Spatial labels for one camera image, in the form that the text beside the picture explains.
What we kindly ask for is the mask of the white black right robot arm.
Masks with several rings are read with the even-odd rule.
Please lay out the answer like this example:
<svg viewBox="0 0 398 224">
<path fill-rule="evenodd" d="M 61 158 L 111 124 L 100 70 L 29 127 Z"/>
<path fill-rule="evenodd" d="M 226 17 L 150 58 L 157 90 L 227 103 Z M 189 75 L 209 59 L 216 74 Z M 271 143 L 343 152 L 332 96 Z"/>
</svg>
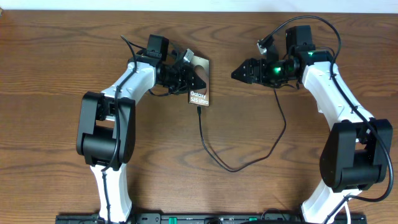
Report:
<svg viewBox="0 0 398 224">
<path fill-rule="evenodd" d="M 265 57 L 245 60 L 231 77 L 270 88 L 296 80 L 312 94 L 330 133 L 320 156 L 322 179 L 301 214 L 307 223 L 333 223 L 350 199 L 385 179 L 393 128 L 361 106 L 332 62 L 333 53 L 315 47 L 310 26 L 291 27 L 285 38 L 287 59 L 278 58 L 269 36 L 257 43 Z"/>
</svg>

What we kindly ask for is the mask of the Samsung Galaxy smartphone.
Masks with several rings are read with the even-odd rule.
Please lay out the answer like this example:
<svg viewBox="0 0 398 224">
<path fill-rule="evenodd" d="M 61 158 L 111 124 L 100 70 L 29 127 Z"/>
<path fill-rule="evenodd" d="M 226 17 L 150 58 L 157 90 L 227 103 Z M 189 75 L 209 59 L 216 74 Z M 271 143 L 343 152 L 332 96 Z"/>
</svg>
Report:
<svg viewBox="0 0 398 224">
<path fill-rule="evenodd" d="M 210 106 L 210 61 L 193 56 L 190 65 L 193 73 L 188 76 L 188 102 L 198 106 Z"/>
</svg>

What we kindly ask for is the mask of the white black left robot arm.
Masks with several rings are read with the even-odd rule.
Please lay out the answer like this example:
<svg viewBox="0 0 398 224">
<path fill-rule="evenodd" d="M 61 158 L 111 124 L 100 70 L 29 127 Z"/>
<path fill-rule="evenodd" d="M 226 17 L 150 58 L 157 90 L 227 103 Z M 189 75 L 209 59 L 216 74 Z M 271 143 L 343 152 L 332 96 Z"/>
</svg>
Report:
<svg viewBox="0 0 398 224">
<path fill-rule="evenodd" d="M 168 95 L 202 93 L 209 86 L 210 61 L 186 49 L 169 50 L 171 42 L 152 34 L 146 47 L 127 41 L 131 58 L 125 72 L 99 93 L 88 91 L 81 101 L 76 151 L 95 176 L 100 223 L 127 223 L 132 210 L 126 165 L 136 141 L 136 106 L 160 85 Z"/>
</svg>

